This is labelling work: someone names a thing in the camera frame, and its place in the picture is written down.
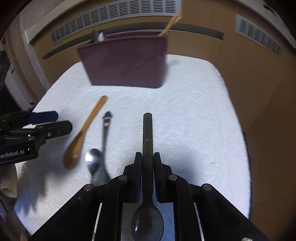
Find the white table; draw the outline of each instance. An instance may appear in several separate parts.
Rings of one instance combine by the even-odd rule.
[[[189,183],[212,184],[245,216],[250,206],[250,172],[243,134],[225,83],[209,62],[167,56],[168,71],[159,89],[92,86],[82,63],[68,69],[48,90],[35,110],[56,110],[59,121],[73,124],[70,135],[47,140],[35,160],[17,164],[15,211],[33,234],[72,195],[90,182],[84,161],[91,148],[102,149],[102,117],[111,111],[106,168],[111,178],[122,174],[142,151],[143,114],[153,114],[153,150],[173,173]],[[102,95],[108,101],[91,124],[78,165],[62,165],[67,146]],[[174,240],[172,205],[157,205],[163,214],[163,240]],[[133,240],[130,220],[137,205],[124,206],[122,240]]]

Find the vent slat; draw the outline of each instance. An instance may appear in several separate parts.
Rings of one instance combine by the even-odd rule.
[[[128,15],[128,3],[127,2],[119,3],[118,7],[119,7],[119,15],[120,16]]]
[[[236,15],[235,32],[257,43],[276,57],[281,53],[281,46],[272,36],[242,16]]]
[[[117,0],[88,10],[70,19],[49,34],[52,45],[84,29],[117,19],[140,16],[174,16],[182,0]]]
[[[139,4],[138,0],[130,1],[129,5],[130,5],[130,13],[131,14],[140,13],[140,4]]]
[[[108,19],[108,12],[106,7],[100,8],[99,12],[100,12],[101,21]]]

